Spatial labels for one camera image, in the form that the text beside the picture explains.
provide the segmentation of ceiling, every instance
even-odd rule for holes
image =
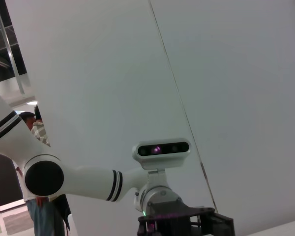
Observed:
[[[11,19],[9,17],[9,13],[5,4],[5,1],[0,0],[0,14],[2,17],[3,24],[5,26],[5,30],[11,45],[12,54],[14,56],[14,60],[20,75],[26,73],[26,68],[23,62],[22,54],[17,43],[16,35],[14,33],[14,29],[11,23]],[[10,79],[14,77],[14,72],[10,63],[9,55],[6,50],[3,37],[0,30],[0,59],[7,62],[9,65],[7,68],[0,65],[0,81]]]

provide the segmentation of person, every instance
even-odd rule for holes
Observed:
[[[35,106],[34,109],[35,116],[36,116],[36,122],[33,124],[33,128],[31,130],[32,134],[40,140],[42,143],[50,146],[49,139],[46,133],[46,129],[39,111],[38,106]],[[59,214],[63,218],[66,226],[68,229],[70,229],[70,225],[68,222],[68,216],[71,214],[71,210],[69,207],[69,203],[67,200],[67,197],[65,194],[62,194],[58,197],[50,199],[50,201],[54,204],[56,209],[58,210]]]
[[[34,113],[22,112],[19,114],[29,129],[34,124]],[[29,215],[34,222],[35,236],[64,236],[63,221],[55,209],[55,206],[49,202],[48,198],[36,197],[29,192],[23,184],[23,173],[17,164],[13,161],[17,171],[23,199],[28,207]]]

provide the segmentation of tiled floor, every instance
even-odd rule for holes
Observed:
[[[14,209],[14,210],[10,210],[4,213],[0,214],[0,236],[34,236],[34,228],[22,231],[22,232],[18,232],[16,234],[11,234],[9,235],[7,233],[6,227],[5,227],[5,223],[3,218],[11,216],[11,215],[16,215],[19,214],[21,212],[27,212],[27,207],[26,206],[22,206],[20,208]]]

